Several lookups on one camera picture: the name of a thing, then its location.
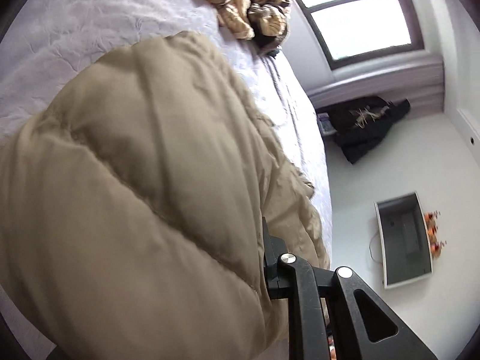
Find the lavender quilted bedspread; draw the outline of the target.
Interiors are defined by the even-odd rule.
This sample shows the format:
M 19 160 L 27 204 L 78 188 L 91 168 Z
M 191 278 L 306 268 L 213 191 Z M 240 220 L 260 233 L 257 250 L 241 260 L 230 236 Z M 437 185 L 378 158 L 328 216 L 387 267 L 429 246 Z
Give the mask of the lavender quilted bedspread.
M 261 57 L 251 43 L 237 41 L 205 0 L 28 0 L 1 41 L 1 149 L 104 55 L 178 33 L 207 37 L 244 80 L 287 158 L 313 187 L 330 258 L 329 180 L 312 103 L 285 56 Z M 286 359 L 287 335 L 253 359 Z

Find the cream striped knit sweater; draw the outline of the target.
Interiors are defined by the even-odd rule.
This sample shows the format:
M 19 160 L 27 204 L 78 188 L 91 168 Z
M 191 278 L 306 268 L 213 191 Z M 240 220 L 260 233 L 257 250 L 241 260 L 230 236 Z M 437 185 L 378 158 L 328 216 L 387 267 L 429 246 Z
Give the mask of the cream striped knit sweater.
M 290 0 L 206 0 L 220 25 L 243 41 L 282 43 L 289 33 Z

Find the bedroom window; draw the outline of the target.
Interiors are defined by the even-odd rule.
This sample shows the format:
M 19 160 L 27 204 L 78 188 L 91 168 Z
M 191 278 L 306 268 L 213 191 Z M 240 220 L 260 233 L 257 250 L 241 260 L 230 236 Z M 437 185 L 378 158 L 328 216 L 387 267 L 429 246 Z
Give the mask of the bedroom window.
M 413 0 L 295 0 L 333 70 L 422 50 Z

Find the dark green garment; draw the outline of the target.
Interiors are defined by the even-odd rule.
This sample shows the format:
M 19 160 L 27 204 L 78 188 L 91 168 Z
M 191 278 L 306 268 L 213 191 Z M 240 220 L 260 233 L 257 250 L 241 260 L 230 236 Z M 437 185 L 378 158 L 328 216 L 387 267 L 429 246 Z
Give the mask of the dark green garment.
M 281 51 L 282 40 L 278 37 L 256 37 L 254 41 L 259 55 L 275 57 Z

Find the black hanging coat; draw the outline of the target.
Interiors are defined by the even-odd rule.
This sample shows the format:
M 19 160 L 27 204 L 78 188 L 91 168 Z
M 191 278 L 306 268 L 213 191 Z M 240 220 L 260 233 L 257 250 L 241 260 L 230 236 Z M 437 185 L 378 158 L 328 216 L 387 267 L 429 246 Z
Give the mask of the black hanging coat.
M 367 96 L 325 106 L 316 113 L 328 116 L 334 129 L 334 143 L 350 164 L 356 164 L 376 148 L 410 110 L 408 99 L 388 102 L 380 96 Z

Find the orange flower decoration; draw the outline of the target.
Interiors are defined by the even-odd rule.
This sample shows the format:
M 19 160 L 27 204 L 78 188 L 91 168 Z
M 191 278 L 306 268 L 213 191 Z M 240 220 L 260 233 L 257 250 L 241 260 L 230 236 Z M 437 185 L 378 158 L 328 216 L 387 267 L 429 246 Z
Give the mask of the orange flower decoration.
M 447 242 L 440 241 L 437 238 L 438 225 L 437 219 L 441 213 L 439 211 L 431 211 L 424 213 L 424 220 L 426 226 L 426 234 L 430 246 L 430 254 L 433 259 L 438 259 L 441 256 L 443 248 L 447 245 Z

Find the small box with label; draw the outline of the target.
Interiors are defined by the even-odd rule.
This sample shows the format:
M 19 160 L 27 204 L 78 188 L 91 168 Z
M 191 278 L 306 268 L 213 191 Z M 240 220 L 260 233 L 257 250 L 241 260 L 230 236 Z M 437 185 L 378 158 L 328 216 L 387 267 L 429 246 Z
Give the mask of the small box with label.
M 320 130 L 320 135 L 323 137 L 335 135 L 336 129 L 331 124 L 329 115 L 327 113 L 319 113 L 317 115 L 317 123 Z

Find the tan puffer jacket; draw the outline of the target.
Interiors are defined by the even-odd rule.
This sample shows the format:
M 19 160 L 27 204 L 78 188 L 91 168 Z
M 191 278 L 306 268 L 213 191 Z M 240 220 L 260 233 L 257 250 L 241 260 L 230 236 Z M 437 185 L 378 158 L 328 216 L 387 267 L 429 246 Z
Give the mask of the tan puffer jacket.
M 263 231 L 329 267 L 312 194 L 207 37 L 120 47 L 1 148 L 1 286 L 72 359 L 253 359 Z

